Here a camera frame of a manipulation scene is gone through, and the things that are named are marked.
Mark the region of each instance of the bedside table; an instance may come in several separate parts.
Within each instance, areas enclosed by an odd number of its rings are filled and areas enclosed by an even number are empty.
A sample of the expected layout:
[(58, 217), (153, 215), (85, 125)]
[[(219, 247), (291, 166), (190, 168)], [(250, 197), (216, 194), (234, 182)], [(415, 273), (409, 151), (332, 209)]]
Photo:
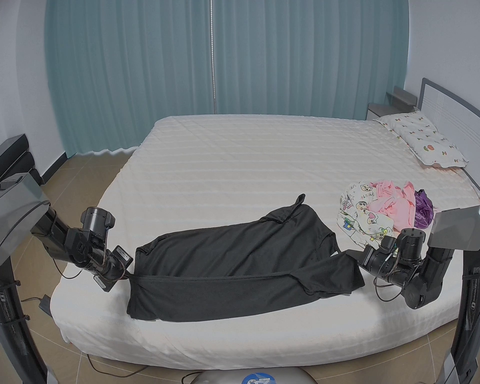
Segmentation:
[(386, 94), (390, 104), (369, 103), (366, 120), (396, 113), (412, 112), (417, 104), (416, 96), (397, 86), (394, 87), (393, 93), (387, 92)]

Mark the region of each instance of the curtain fold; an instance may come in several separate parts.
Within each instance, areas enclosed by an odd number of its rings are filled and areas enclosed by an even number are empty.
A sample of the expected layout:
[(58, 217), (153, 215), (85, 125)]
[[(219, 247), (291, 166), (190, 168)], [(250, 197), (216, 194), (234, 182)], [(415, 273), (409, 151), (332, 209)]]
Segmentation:
[(408, 0), (213, 0), (217, 113), (363, 120), (403, 87)]
[(208, 0), (48, 0), (48, 84), (67, 156), (214, 113)]

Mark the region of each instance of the purple clothing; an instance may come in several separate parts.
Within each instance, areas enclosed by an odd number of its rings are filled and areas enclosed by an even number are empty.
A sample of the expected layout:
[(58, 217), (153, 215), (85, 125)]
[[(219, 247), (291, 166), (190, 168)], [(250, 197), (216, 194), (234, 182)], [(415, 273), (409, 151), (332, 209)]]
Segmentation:
[(433, 204), (423, 189), (415, 191), (415, 227), (427, 228), (433, 221)]

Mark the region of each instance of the white bed sheet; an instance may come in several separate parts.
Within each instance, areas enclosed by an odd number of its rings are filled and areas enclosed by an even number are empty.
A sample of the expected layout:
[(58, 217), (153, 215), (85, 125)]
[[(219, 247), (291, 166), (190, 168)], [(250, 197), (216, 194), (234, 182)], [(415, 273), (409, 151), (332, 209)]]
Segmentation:
[[(358, 249), (336, 224), (340, 194), (353, 181), (377, 179), (409, 180), (442, 210), (480, 204), (461, 170), (419, 164), (376, 121), (215, 115), (158, 121), (99, 206), (117, 219), (109, 248), (134, 255), (160, 234), (257, 220), (305, 193), (340, 249)], [(415, 311), (401, 297), (380, 302), (367, 273), (366, 286), (349, 296), (198, 323), (133, 320), (128, 281), (103, 293), (82, 273), (62, 278), (51, 311), (66, 340), (109, 359), (184, 369), (314, 365), (393, 348), (455, 319), (461, 268), (457, 251), (439, 299)], [(70, 264), (66, 274), (76, 271)]]

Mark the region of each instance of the folded black clothing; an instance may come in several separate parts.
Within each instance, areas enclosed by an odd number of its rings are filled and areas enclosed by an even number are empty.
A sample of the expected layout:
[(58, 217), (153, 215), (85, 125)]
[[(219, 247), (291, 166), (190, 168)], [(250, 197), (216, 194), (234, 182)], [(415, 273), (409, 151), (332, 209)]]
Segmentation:
[(195, 322), (250, 316), (365, 285), (305, 195), (251, 223), (168, 233), (139, 247), (127, 313)]

